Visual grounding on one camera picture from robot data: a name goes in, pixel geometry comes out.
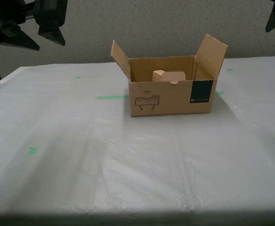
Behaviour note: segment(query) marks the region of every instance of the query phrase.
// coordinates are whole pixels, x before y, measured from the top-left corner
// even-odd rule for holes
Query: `open cardboard box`
[[[209,113],[226,49],[206,34],[195,56],[128,58],[113,41],[111,56],[129,80],[130,115]],[[156,70],[184,72],[186,80],[152,82]]]

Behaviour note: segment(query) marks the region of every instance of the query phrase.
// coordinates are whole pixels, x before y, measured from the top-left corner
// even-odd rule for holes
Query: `printed illustration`
[[[136,98],[135,106],[139,106],[142,111],[142,106],[152,105],[151,110],[153,110],[156,105],[160,104],[160,98],[159,95],[152,95],[150,98],[138,97]]]

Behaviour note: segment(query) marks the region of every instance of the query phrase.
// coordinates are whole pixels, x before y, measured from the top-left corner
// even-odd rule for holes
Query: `plastic sheet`
[[[275,224],[275,57],[226,59],[210,114],[130,117],[116,63],[0,83],[0,225]]]

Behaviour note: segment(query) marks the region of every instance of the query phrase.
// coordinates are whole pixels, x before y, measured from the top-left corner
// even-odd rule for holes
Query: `green marker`
[[[37,151],[38,151],[37,147],[31,147],[28,154],[29,155],[34,155],[34,154],[36,154]]]

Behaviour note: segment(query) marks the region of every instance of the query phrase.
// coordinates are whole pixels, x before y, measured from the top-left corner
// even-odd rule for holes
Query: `gray wall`
[[[229,45],[227,57],[275,56],[275,29],[265,33],[270,0],[69,0],[61,47],[22,28],[40,52],[0,46],[0,74],[20,66],[112,61],[115,39],[129,57],[195,54],[206,33]]]

